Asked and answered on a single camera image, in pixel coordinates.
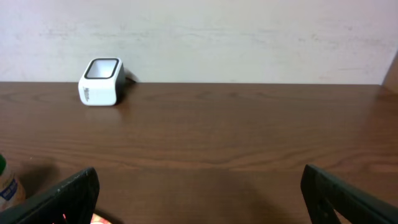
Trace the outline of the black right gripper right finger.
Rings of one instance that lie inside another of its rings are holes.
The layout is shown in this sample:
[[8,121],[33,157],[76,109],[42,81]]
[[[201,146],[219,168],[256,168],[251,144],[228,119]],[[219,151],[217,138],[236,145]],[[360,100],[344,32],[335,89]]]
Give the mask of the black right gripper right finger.
[[397,207],[353,187],[323,169],[307,164],[300,183],[312,223],[397,223]]

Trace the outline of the green lid jar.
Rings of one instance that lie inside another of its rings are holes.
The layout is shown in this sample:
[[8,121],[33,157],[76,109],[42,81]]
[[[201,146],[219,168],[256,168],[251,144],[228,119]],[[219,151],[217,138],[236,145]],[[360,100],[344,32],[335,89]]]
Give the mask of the green lid jar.
[[3,212],[25,200],[25,189],[2,155],[0,172],[0,210]]

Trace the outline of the orange snack packet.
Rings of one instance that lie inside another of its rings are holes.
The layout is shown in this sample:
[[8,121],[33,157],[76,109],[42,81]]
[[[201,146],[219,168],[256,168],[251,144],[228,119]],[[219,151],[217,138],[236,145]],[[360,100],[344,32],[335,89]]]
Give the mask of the orange snack packet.
[[109,220],[94,213],[91,218],[90,224],[112,224],[112,223]]

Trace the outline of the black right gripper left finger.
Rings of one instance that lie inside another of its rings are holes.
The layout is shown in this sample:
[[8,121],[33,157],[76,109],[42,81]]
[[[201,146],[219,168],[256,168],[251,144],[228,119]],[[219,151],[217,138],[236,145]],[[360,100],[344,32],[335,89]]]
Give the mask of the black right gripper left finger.
[[83,169],[1,213],[1,224],[89,224],[100,191],[95,168]]

